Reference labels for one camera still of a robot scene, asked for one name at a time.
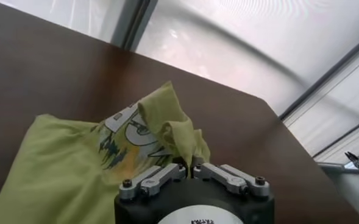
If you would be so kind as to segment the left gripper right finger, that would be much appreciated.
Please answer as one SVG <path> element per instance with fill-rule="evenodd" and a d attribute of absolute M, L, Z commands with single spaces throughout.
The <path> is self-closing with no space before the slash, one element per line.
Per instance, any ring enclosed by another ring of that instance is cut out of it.
<path fill-rule="evenodd" d="M 253 177 L 227 164 L 198 164 L 193 168 L 193 176 L 198 179 L 213 179 L 233 194 L 249 192 L 255 197 L 270 196 L 270 185 L 265 178 Z"/>

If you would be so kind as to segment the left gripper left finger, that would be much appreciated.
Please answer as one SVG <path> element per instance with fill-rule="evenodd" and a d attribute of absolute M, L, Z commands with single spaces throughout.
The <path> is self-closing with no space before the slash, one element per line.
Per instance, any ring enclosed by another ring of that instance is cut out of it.
<path fill-rule="evenodd" d="M 133 179 L 125 179 L 119 187 L 119 198 L 133 200 L 141 193 L 148 197 L 155 196 L 165 183 L 183 179 L 186 175 L 186 167 L 181 164 L 170 163 L 165 167 L 152 166 Z"/>

